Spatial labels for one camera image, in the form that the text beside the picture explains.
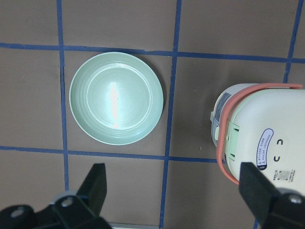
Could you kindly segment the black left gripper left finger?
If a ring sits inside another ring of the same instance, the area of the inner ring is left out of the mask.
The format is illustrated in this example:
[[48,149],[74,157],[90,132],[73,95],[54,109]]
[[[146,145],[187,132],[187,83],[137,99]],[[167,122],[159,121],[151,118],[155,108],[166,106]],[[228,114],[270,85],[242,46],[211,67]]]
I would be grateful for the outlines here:
[[110,229],[100,217],[107,194],[105,164],[94,164],[75,194],[66,194],[35,212],[29,205],[0,211],[2,229]]

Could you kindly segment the green plate near left arm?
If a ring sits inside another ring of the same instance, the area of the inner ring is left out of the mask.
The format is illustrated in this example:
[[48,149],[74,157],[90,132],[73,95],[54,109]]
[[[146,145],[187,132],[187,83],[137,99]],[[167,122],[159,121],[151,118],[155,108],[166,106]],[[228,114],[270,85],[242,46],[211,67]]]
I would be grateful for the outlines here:
[[141,59],[122,52],[98,54],[76,71],[69,89],[71,113],[91,138],[123,146],[145,138],[163,112],[163,89]]

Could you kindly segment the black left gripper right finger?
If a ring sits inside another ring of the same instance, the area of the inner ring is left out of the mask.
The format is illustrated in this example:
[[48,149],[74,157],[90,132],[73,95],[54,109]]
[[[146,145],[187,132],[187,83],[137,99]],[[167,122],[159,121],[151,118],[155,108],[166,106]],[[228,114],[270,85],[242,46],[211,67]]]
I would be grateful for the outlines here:
[[262,229],[305,227],[305,197],[275,187],[251,162],[241,163],[239,192]]

